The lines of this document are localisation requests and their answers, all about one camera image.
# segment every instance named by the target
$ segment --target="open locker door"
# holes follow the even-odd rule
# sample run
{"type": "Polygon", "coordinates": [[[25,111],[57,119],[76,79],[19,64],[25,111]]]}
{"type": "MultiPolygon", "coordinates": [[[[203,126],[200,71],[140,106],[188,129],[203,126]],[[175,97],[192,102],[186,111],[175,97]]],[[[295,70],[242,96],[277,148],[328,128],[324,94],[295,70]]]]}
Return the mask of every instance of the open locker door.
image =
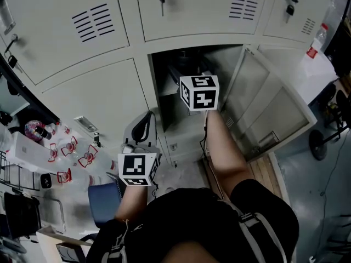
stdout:
{"type": "Polygon", "coordinates": [[[248,161],[278,149],[316,123],[282,73],[258,50],[243,46],[221,113],[248,161]]]}

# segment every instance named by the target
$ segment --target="backpack strap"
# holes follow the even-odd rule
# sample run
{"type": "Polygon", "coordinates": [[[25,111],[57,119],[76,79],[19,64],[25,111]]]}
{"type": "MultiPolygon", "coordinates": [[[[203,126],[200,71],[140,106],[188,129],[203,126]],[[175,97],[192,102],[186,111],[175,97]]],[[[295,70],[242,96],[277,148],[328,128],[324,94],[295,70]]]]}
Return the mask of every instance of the backpack strap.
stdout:
{"type": "Polygon", "coordinates": [[[245,238],[247,239],[258,263],[265,263],[265,259],[263,257],[262,251],[259,248],[258,243],[256,242],[255,238],[252,236],[251,232],[249,231],[248,228],[252,227],[255,224],[262,223],[263,226],[266,228],[269,236],[272,238],[272,241],[278,248],[278,250],[281,253],[282,259],[284,263],[287,263],[286,260],[286,255],[283,250],[283,247],[281,246],[278,237],[276,236],[273,228],[271,225],[268,223],[267,219],[260,213],[246,213],[243,214],[239,208],[237,208],[234,204],[231,202],[228,202],[226,200],[219,200],[220,202],[224,202],[227,205],[231,206],[233,210],[235,210],[239,216],[239,226],[241,228],[242,233],[244,234],[245,238]]]}

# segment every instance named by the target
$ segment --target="chair backrest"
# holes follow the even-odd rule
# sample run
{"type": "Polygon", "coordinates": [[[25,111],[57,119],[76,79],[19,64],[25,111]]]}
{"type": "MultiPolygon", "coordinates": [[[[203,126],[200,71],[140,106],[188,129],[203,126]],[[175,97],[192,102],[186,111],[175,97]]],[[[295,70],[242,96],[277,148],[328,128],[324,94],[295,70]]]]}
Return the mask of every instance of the chair backrest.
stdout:
{"type": "Polygon", "coordinates": [[[0,237],[10,237],[9,226],[7,225],[7,217],[0,214],[0,237]]]}
{"type": "Polygon", "coordinates": [[[23,195],[4,194],[5,211],[10,237],[35,235],[41,228],[39,201],[23,195]]]}
{"type": "Polygon", "coordinates": [[[116,182],[88,188],[90,209],[97,228],[114,218],[121,204],[120,190],[116,182]]]}
{"type": "Polygon", "coordinates": [[[346,122],[347,127],[351,128],[351,104],[341,90],[336,94],[336,104],[341,111],[342,119],[346,122]]]}

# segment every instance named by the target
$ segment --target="wire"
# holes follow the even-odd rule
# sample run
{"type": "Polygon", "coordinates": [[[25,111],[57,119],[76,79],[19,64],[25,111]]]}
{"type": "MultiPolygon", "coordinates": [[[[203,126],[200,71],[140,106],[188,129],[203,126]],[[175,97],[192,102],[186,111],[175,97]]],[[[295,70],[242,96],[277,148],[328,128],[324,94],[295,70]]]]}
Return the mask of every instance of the wire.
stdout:
{"type": "Polygon", "coordinates": [[[39,243],[37,241],[34,241],[33,239],[25,240],[25,239],[20,239],[21,242],[32,242],[32,243],[39,243]]]}
{"type": "Polygon", "coordinates": [[[326,207],[327,207],[327,194],[326,194],[326,191],[328,189],[328,185],[329,185],[329,182],[331,180],[331,177],[332,177],[332,175],[333,175],[333,173],[334,173],[334,171],[335,171],[335,169],[337,167],[339,156],[340,156],[340,153],[341,153],[341,149],[342,149],[342,147],[344,146],[344,144],[346,142],[346,138],[347,138],[347,135],[349,134],[349,132],[350,132],[350,130],[348,130],[348,132],[345,135],[344,141],[342,142],[342,145],[339,148],[338,155],[337,155],[336,161],[335,161],[335,165],[334,165],[333,169],[331,170],[331,172],[329,174],[329,177],[328,177],[327,183],[326,183],[326,185],[324,187],[324,190],[320,194],[321,197],[324,197],[323,219],[322,219],[322,228],[321,228],[321,231],[320,231],[320,234],[319,234],[319,239],[318,239],[318,245],[317,245],[316,251],[314,253],[315,254],[314,257],[317,256],[317,251],[319,250],[320,241],[321,241],[323,230],[324,230],[325,213],[326,213],[326,207]]]}
{"type": "Polygon", "coordinates": [[[156,192],[158,190],[158,184],[154,181],[152,181],[152,183],[156,186],[156,188],[152,191],[152,196],[154,197],[154,199],[156,199],[156,192]]]}
{"type": "Polygon", "coordinates": [[[201,149],[202,149],[203,156],[205,157],[205,160],[206,160],[206,162],[207,162],[207,165],[208,165],[208,167],[210,168],[211,173],[212,173],[212,175],[213,175],[213,177],[214,177],[214,179],[215,179],[215,181],[216,181],[216,185],[217,185],[218,191],[219,191],[219,193],[220,193],[222,199],[224,199],[222,190],[221,190],[220,187],[219,187],[219,183],[218,183],[217,177],[216,177],[216,175],[214,174],[214,171],[213,171],[213,169],[212,169],[212,167],[211,167],[211,165],[210,165],[210,162],[209,162],[209,160],[207,159],[207,156],[206,156],[206,151],[205,151],[205,148],[206,148],[206,139],[207,139],[207,126],[206,126],[206,125],[204,126],[204,130],[205,130],[205,137],[204,137],[199,143],[200,143],[200,146],[201,146],[201,149]]]}

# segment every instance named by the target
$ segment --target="locker vent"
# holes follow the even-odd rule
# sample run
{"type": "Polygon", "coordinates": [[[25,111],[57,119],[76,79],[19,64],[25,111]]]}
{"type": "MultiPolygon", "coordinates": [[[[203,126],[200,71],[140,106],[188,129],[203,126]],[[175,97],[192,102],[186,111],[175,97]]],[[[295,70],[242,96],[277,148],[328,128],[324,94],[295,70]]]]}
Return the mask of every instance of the locker vent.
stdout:
{"type": "Polygon", "coordinates": [[[310,35],[314,26],[315,26],[315,22],[311,19],[307,19],[305,24],[303,25],[303,28],[301,30],[302,33],[305,33],[307,35],[310,35]]]}
{"type": "Polygon", "coordinates": [[[227,125],[228,129],[230,129],[231,126],[234,124],[234,121],[231,117],[229,117],[225,124],[227,125]]]}
{"type": "Polygon", "coordinates": [[[75,15],[72,17],[72,21],[82,42],[114,31],[107,4],[96,6],[75,15]]]}
{"type": "Polygon", "coordinates": [[[258,0],[231,0],[229,17],[233,19],[253,20],[258,0]]]}

